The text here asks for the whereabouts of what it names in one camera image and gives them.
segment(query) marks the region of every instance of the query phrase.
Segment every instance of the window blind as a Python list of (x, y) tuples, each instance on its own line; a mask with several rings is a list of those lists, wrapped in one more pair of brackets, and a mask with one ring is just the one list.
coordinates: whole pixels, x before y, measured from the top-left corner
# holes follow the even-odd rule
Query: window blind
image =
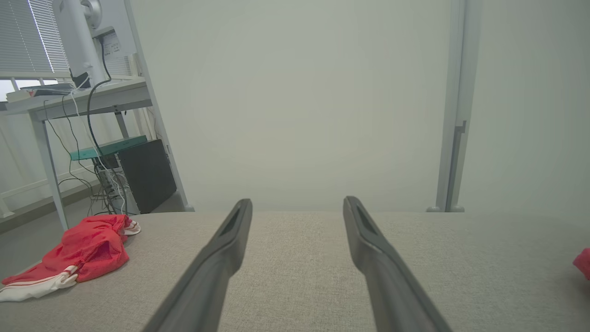
[(0, 70), (51, 71), (26, 0), (0, 0)]
[(53, 71), (68, 71), (68, 59), (61, 43), (57, 22), (51, 9), (52, 0), (29, 0), (33, 18)]

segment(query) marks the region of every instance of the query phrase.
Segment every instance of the computer tower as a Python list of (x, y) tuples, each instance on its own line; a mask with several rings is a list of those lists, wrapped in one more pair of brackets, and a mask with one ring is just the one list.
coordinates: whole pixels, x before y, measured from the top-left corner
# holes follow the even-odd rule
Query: computer tower
[(115, 213), (150, 213), (176, 191), (161, 139), (105, 155), (102, 163), (93, 161)]

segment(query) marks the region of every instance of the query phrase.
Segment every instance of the sticker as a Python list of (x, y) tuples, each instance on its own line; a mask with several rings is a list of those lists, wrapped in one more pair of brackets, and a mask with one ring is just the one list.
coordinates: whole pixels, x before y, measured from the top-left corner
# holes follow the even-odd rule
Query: sticker
[(104, 35), (103, 43), (105, 60), (112, 60), (115, 58), (123, 57), (123, 53), (121, 52), (121, 45), (119, 44), (119, 39), (117, 38), (117, 34), (114, 30), (113, 32)]

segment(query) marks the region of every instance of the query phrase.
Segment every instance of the baseboard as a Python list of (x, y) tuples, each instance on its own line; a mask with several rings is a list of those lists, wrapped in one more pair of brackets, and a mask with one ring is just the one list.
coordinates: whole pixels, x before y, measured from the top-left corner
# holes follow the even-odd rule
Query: baseboard
[[(92, 185), (92, 190), (97, 193), (100, 189), (99, 181), (94, 180), (91, 181), (90, 184)], [(88, 191), (88, 187), (85, 185), (80, 185), (76, 188), (72, 188), (61, 193), (61, 200), (64, 202), (64, 206), (75, 203), (86, 197), (90, 197), (90, 193)], [(30, 205), (21, 207), (20, 209), (16, 209), (12, 211), (14, 212), (12, 216), (0, 219), (0, 234), (6, 233), (9, 230), (22, 226), (37, 218), (45, 216), (46, 214), (50, 214), (53, 211), (56, 211), (56, 209), (52, 197), (48, 197)]]

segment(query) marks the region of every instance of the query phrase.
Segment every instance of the teal box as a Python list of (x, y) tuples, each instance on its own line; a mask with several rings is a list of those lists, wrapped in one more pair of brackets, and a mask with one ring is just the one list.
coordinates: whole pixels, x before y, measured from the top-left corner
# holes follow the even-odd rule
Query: teal box
[[(110, 155), (117, 153), (123, 149), (134, 147), (135, 145), (139, 145), (141, 143), (145, 143), (147, 141), (148, 139), (147, 137), (145, 137), (145, 135), (118, 139), (116, 141), (99, 145), (100, 152), (102, 152), (103, 155)], [(97, 158), (98, 156), (96, 155), (96, 151), (94, 150), (94, 148), (89, 147), (70, 153), (70, 157), (72, 158), (72, 160), (84, 160), (90, 158)]]

